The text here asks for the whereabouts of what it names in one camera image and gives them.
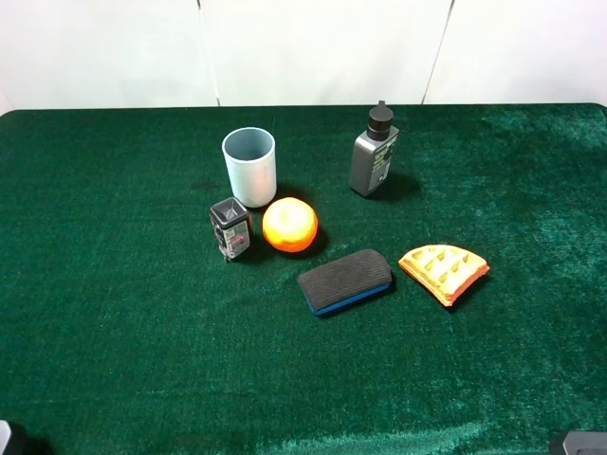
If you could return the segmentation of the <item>grey bottle with black cap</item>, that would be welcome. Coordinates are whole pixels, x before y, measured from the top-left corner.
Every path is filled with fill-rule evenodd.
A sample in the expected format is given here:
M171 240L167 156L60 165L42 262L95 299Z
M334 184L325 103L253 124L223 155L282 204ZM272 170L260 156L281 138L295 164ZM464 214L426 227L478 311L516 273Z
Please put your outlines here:
M370 109L366 130L352 152L349 187L366 197L386 180L399 130L393 125L394 112L384 100Z

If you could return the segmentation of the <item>orange fruit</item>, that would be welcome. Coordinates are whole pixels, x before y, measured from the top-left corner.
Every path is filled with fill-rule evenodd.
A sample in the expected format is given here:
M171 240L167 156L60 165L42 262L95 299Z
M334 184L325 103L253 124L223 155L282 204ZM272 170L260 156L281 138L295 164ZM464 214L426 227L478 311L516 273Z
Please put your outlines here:
M264 213L262 231L274 248L298 253L314 241L319 226L316 212L304 201L285 197L271 203Z

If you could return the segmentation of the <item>orange waffle piece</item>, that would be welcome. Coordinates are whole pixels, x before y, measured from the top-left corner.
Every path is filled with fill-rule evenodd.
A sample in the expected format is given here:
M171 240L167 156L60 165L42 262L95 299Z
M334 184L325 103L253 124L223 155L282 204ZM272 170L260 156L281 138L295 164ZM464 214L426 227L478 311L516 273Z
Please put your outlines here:
M399 266L429 290L444 307L489 271L487 261L464 248L426 245L408 251Z

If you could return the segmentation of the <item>light blue cylindrical cup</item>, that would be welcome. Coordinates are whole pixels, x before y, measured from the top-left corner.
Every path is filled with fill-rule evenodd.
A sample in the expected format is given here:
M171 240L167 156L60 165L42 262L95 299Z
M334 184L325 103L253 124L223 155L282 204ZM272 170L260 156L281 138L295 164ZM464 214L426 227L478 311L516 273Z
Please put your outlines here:
M230 187L245 207L267 205L277 191L275 139L258 127L236 129L222 142Z

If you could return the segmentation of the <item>grey object bottom right corner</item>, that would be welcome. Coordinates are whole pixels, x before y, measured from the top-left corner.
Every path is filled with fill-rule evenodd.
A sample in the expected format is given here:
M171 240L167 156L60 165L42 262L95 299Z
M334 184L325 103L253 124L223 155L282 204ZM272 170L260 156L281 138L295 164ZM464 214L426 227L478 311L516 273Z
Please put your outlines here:
M606 455L606 431L569 431L550 443L552 455Z

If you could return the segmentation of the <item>black and blue eraser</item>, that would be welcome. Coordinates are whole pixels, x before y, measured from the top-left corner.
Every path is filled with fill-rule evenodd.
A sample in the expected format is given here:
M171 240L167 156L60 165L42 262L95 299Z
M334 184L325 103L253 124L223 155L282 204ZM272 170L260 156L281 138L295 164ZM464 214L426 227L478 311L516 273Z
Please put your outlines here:
M317 317L332 314L390 288L392 269L373 249L322 264L298 277L304 299Z

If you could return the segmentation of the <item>small black ink cartridge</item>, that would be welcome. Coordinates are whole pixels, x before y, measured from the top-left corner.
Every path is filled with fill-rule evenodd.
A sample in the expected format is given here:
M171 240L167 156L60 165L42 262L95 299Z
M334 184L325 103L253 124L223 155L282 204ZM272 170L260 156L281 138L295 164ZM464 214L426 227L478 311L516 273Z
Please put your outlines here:
M251 216L237 198L232 196L212 205L210 219L218 248L226 262L241 256L250 247Z

